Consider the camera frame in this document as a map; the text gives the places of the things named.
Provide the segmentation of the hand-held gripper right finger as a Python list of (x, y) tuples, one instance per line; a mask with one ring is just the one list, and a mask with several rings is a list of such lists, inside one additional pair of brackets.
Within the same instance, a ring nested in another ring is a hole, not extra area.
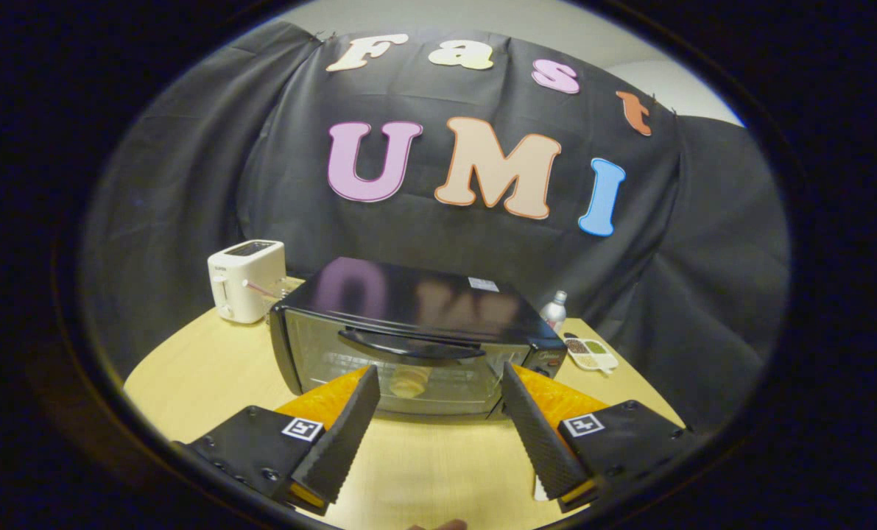
[(626, 500), (697, 446), (692, 430), (639, 400), (608, 406), (515, 364), (501, 390), (547, 499), (563, 512)]

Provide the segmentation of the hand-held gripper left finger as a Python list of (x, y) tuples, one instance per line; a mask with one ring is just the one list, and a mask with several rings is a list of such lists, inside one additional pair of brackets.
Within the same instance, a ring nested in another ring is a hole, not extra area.
[(260, 496), (324, 515), (337, 502), (380, 395), (378, 370), (367, 365), (279, 409), (243, 407), (179, 446)]

